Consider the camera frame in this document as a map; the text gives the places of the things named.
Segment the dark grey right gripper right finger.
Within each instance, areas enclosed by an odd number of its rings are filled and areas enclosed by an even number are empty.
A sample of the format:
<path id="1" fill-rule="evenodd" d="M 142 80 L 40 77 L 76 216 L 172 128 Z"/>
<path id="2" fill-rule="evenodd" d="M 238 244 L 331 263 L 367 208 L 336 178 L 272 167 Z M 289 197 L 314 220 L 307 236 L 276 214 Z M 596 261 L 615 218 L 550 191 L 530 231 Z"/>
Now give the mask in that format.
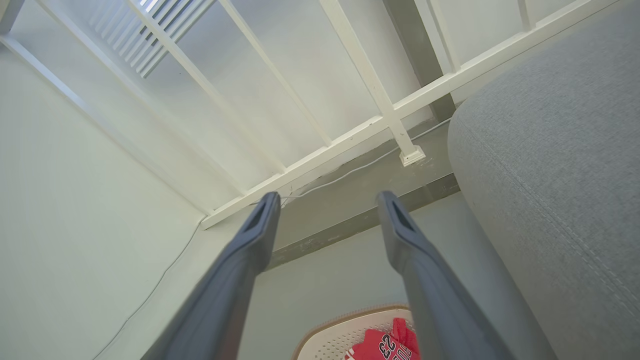
<path id="1" fill-rule="evenodd" d="M 390 265 L 402 277 L 421 354 L 443 360 L 512 360 L 514 354 L 450 265 L 391 191 L 377 195 Z"/>

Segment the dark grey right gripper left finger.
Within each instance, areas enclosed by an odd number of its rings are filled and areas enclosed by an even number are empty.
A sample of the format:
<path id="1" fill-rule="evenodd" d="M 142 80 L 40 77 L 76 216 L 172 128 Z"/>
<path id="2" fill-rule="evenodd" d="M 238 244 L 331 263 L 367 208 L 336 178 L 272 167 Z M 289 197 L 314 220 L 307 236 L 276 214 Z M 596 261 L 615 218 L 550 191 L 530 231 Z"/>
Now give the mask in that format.
<path id="1" fill-rule="evenodd" d="M 268 267 L 281 196 L 266 193 L 180 306 L 144 360 L 235 360 L 256 277 Z"/>

